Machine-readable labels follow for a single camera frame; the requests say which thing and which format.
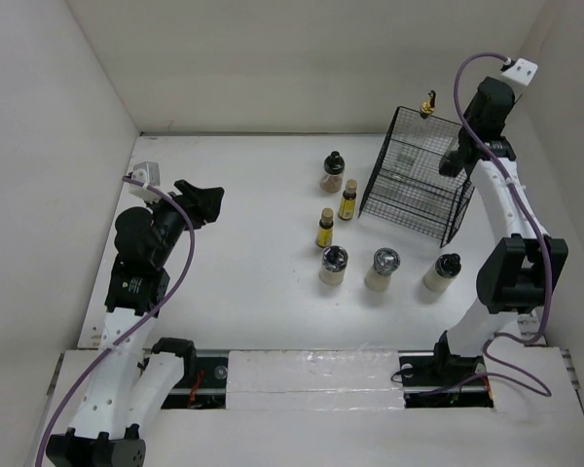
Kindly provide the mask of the oil bottle with dark contents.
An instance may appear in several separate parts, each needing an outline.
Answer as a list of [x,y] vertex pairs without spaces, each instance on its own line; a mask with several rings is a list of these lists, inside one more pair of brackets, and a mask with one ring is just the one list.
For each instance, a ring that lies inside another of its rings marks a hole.
[[439,174],[444,177],[457,178],[462,171],[462,156],[459,137],[452,139],[451,144],[442,156],[439,165]]

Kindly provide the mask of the clear oil bottle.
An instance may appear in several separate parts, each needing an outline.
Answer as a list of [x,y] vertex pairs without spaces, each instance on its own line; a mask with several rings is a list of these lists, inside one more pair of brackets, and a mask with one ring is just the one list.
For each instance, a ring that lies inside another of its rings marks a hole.
[[404,172],[410,172],[427,140],[428,128],[435,112],[437,92],[430,90],[417,111],[398,107],[395,138],[402,143],[397,161]]

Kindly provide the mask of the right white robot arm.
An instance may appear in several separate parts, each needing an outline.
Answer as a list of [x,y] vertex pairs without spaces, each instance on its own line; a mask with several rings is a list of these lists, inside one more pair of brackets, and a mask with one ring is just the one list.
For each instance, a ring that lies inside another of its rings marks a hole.
[[461,129],[439,164],[443,176],[466,174],[482,198],[496,239],[477,274],[475,302],[434,346],[429,372],[446,389],[476,379],[474,371],[491,343],[504,336],[518,315],[541,309],[539,329],[546,329],[568,257],[566,242],[551,237],[533,214],[516,155],[502,134],[514,105],[508,84],[485,78],[467,108],[457,111]]

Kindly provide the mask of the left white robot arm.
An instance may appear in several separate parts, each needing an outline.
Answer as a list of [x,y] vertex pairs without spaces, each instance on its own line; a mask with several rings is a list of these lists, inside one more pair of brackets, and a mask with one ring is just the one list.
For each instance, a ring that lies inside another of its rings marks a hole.
[[225,191],[178,180],[175,193],[124,177],[143,198],[141,207],[115,221],[116,257],[104,302],[96,356],[67,390],[47,422],[34,460],[40,466],[141,466],[145,429],[171,388],[197,376],[192,341],[162,338],[145,343],[162,307],[178,291],[195,255],[190,242],[185,266],[174,283],[164,266],[182,234],[215,222]]

